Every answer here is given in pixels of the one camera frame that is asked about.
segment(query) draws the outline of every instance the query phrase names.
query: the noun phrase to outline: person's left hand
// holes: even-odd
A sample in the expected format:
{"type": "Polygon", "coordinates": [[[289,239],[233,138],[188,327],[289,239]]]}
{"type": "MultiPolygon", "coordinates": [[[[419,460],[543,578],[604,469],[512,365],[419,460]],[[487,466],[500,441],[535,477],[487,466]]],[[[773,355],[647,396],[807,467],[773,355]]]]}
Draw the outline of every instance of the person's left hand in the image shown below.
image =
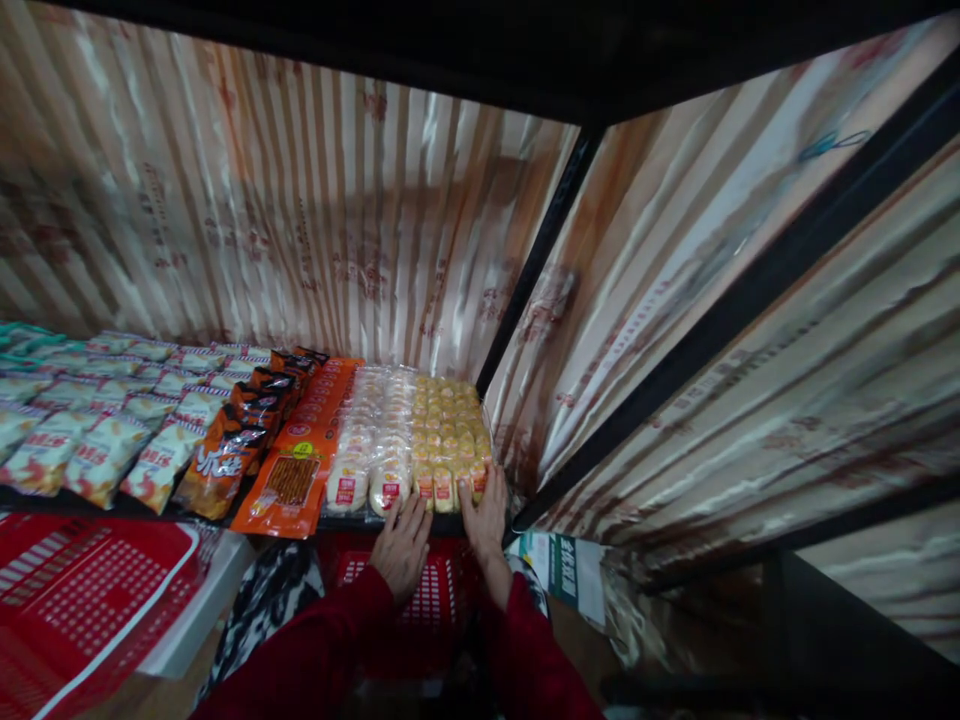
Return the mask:
{"type": "Polygon", "coordinates": [[[427,561],[433,514],[426,507],[419,497],[410,497],[401,513],[400,503],[395,502],[370,556],[370,564],[387,582],[397,605],[413,595],[427,561]]]}

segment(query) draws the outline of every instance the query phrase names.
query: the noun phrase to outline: plastic basket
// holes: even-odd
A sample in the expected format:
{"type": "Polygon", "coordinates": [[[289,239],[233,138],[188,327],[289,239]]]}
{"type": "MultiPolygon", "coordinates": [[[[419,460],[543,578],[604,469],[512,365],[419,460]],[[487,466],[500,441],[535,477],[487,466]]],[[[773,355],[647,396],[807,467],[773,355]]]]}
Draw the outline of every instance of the plastic basket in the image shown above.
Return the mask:
{"type": "MultiPolygon", "coordinates": [[[[375,538],[324,535],[320,563],[325,587],[352,582],[370,561],[375,538]]],[[[371,680],[426,680],[449,669],[476,604],[479,571],[465,541],[431,538],[420,585],[397,620],[360,649],[371,680]]]]}
{"type": "Polygon", "coordinates": [[[0,518],[0,720],[115,692],[196,591],[199,545],[174,524],[0,518]]]}

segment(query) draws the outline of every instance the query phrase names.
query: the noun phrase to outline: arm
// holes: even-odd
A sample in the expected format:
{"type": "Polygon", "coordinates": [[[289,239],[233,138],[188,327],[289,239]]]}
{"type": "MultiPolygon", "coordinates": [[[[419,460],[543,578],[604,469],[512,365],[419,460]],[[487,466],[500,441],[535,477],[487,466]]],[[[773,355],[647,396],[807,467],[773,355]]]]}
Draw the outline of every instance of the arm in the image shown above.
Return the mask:
{"type": "Polygon", "coordinates": [[[427,559],[432,517],[419,498],[394,503],[370,564],[257,648],[191,720],[335,716],[354,679],[359,642],[413,594],[427,559]]]}
{"type": "Polygon", "coordinates": [[[489,591],[481,623],[497,701],[510,719],[602,718],[576,669],[530,599],[527,580],[507,565],[500,542],[507,506],[503,470],[487,466],[487,489],[474,509],[460,486],[463,522],[489,591]]]}

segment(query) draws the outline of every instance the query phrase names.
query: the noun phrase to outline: floor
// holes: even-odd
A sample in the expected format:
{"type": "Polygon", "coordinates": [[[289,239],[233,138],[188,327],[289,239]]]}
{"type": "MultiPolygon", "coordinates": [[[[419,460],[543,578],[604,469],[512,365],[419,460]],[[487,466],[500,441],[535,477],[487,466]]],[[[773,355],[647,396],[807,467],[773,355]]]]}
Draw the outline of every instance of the floor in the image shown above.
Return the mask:
{"type": "MultiPolygon", "coordinates": [[[[587,687],[599,704],[600,680],[620,670],[610,644],[573,609],[554,600],[550,601],[554,635],[567,657],[580,672],[587,687]]],[[[158,680],[134,675],[103,705],[80,717],[82,720],[182,720],[189,716],[197,690],[206,679],[217,650],[220,631],[214,630],[197,654],[187,674],[177,681],[158,680]]],[[[417,718],[416,705],[397,702],[364,703],[362,717],[417,718]]]]}

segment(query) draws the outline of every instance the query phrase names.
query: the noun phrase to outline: hand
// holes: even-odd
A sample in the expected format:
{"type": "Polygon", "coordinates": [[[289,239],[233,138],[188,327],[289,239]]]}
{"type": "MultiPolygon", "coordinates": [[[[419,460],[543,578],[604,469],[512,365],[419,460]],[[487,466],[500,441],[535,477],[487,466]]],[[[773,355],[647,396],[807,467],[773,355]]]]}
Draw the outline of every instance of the hand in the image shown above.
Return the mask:
{"type": "Polygon", "coordinates": [[[370,565],[386,581],[398,606],[417,589],[427,561],[430,550],[427,538],[430,537],[433,515],[426,512],[426,507],[419,497],[410,497],[401,513],[400,503],[395,502],[370,555],[370,565]]]}
{"type": "Polygon", "coordinates": [[[463,527],[470,547],[480,565],[490,597],[505,611],[513,587],[513,573],[501,546],[507,512],[507,481],[503,477],[503,468],[487,462],[487,488],[479,507],[473,507],[473,493],[466,482],[460,482],[459,492],[463,527]]]}

